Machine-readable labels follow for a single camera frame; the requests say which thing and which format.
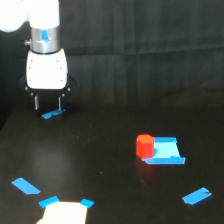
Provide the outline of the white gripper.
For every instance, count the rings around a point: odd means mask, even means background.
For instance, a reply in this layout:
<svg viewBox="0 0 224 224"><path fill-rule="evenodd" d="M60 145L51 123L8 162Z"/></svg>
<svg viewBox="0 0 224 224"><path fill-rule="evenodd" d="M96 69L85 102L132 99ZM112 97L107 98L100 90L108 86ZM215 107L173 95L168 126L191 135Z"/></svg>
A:
<svg viewBox="0 0 224 224"><path fill-rule="evenodd" d="M77 81L69 75L67 59L63 49L52 54L37 54L28 51L26 75L19 81L23 89L66 90L75 88ZM39 109L39 95L32 93L34 109ZM58 98L58 108L65 109L65 94Z"/></svg>

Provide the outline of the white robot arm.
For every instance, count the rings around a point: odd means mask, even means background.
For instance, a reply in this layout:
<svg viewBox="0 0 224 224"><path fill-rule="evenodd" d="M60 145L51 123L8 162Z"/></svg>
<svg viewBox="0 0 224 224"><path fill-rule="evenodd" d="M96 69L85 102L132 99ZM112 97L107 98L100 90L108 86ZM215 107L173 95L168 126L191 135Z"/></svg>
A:
<svg viewBox="0 0 224 224"><path fill-rule="evenodd" d="M65 109L65 96L76 81L69 75L64 49L60 46L59 0L0 0L0 31L11 33L28 22L31 38L26 61L25 88L39 109L38 90L61 90L58 107Z"/></svg>

